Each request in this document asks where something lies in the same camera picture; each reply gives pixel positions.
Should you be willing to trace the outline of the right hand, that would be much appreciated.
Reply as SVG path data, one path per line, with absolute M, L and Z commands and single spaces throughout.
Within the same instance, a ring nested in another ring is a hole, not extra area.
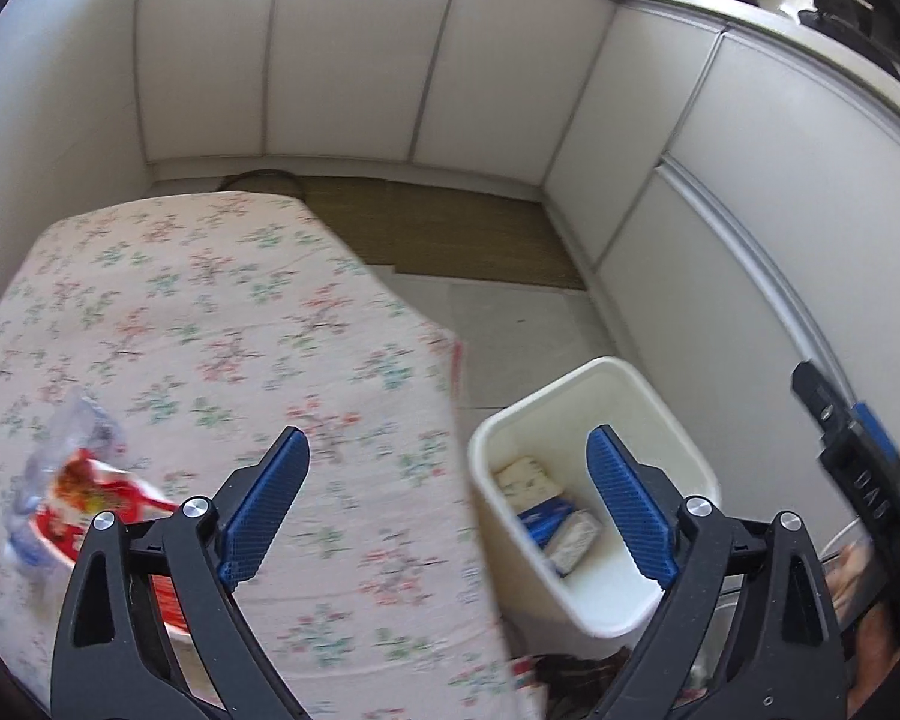
M 849 544 L 839 553 L 836 566 L 827 571 L 827 586 L 839 619 L 848 612 L 848 605 L 854 600 L 868 562 L 868 546 L 862 543 Z M 891 619 L 884 606 L 878 603 L 866 613 L 857 628 L 857 674 L 854 686 L 847 694 L 848 718 L 854 717 L 865 706 L 865 702 L 877 692 L 899 660 L 900 647 L 893 637 Z

